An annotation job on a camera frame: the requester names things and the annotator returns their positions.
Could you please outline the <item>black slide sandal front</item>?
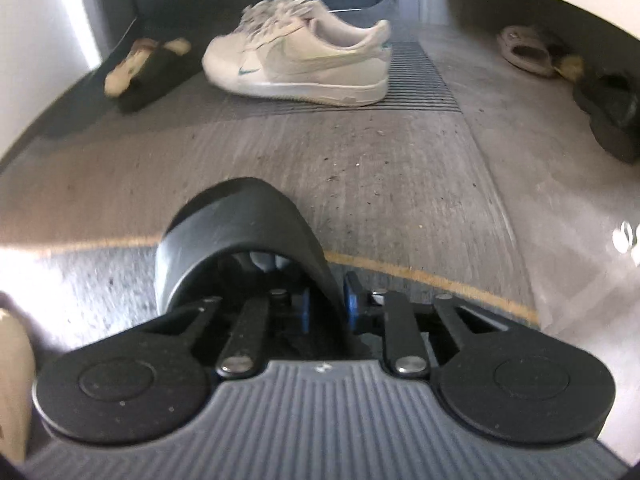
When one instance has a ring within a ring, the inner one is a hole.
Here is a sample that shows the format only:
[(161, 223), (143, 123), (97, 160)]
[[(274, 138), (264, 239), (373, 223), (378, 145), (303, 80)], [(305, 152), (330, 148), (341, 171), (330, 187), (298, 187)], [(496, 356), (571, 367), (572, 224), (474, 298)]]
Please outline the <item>black slide sandal front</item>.
[(207, 296), (242, 304), (276, 288), (310, 293), (307, 335), (315, 358), (347, 353), (347, 312), (321, 244), (292, 200), (264, 180), (206, 188), (176, 213), (157, 245), (161, 314)]

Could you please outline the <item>black slide sandal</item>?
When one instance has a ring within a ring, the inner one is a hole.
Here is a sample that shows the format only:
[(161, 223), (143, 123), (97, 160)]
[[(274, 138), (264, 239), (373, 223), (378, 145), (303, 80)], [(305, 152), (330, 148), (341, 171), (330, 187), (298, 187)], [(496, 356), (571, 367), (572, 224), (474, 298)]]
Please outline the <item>black slide sandal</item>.
[(184, 55), (165, 47), (156, 48), (133, 76), (127, 90), (116, 99), (122, 114), (142, 110), (183, 84), (201, 70), (198, 56), (190, 50)]
[(315, 358), (347, 353), (347, 312), (321, 244), (292, 200), (264, 180), (206, 188), (176, 213), (157, 245), (161, 314), (207, 296), (242, 304), (276, 288), (310, 293), (307, 335)]

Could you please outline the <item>white sneaker with teal logo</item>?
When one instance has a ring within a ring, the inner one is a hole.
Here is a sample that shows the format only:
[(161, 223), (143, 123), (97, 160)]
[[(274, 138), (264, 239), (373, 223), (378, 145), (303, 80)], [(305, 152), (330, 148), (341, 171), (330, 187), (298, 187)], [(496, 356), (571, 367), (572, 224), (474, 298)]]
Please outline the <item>white sneaker with teal logo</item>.
[(214, 38), (202, 64), (211, 84), (238, 96), (358, 107), (385, 98), (391, 57), (389, 21), (357, 27), (309, 9)]

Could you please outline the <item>grey floor mat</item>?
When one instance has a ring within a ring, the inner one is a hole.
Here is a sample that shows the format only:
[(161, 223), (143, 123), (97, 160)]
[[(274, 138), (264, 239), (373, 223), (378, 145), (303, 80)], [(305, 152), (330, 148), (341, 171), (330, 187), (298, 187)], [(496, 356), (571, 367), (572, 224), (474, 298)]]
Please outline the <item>grey floor mat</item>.
[(639, 219), (639, 170), (600, 149), (562, 80), (441, 27), (418, 45), (455, 110), (305, 110), (195, 76), (141, 113), (38, 136), (1, 175), (1, 287), (39, 257), (151, 246), (193, 195), (233, 177), (288, 194), (324, 248), (534, 307), (550, 333), (617, 344), (639, 326), (639, 271), (612, 245)]

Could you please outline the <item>dark doormat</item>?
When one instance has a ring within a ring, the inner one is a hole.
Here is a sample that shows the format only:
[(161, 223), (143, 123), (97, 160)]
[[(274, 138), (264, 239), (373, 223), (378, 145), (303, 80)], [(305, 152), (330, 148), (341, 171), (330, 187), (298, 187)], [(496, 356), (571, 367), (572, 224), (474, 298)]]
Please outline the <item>dark doormat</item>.
[[(372, 110), (401, 112), (457, 113), (458, 101), (449, 90), (435, 64), (419, 44), (416, 31), (401, 21), (395, 0), (381, 0), (374, 6), (341, 10), (340, 18), (358, 26), (371, 25), (382, 18), (392, 28), (392, 62), (388, 73), (388, 91)], [(336, 106), (308, 102), (244, 98), (218, 92), (222, 116), (230, 119), (266, 117), (271, 115), (336, 112)]]

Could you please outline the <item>cream shoe left foot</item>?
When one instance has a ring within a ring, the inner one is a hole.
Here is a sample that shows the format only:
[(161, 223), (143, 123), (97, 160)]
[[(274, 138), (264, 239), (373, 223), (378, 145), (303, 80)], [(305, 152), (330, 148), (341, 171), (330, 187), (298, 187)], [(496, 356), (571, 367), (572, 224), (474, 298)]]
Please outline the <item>cream shoe left foot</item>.
[(32, 420), (32, 382), (36, 363), (22, 323), (1, 310), (0, 318), (0, 422), (1, 454), (23, 463)]

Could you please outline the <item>beige slipper by cabinet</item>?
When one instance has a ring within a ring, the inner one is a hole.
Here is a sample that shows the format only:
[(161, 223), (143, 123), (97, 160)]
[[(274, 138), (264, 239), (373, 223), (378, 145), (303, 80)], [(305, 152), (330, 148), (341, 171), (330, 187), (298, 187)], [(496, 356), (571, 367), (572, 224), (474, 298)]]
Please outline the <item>beige slipper by cabinet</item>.
[(524, 72), (551, 78), (553, 58), (565, 51), (565, 42), (541, 26), (506, 26), (497, 36), (502, 57)]

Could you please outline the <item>black shoe by cabinet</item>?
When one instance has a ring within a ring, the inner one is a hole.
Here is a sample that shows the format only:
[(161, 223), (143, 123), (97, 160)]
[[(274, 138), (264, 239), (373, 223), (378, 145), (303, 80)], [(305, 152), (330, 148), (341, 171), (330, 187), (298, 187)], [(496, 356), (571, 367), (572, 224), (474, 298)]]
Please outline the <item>black shoe by cabinet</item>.
[(626, 73), (590, 70), (573, 98), (589, 116), (591, 132), (608, 154), (633, 165), (639, 159), (639, 83)]

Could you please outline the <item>white sneaker rear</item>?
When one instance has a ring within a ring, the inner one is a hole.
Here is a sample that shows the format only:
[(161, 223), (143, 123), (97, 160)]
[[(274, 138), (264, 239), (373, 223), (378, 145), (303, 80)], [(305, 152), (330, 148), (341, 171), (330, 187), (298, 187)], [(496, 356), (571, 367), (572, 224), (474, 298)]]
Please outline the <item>white sneaker rear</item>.
[(309, 13), (329, 13), (329, 8), (321, 0), (262, 0), (247, 6), (234, 32), (250, 34), (275, 15), (307, 15)]

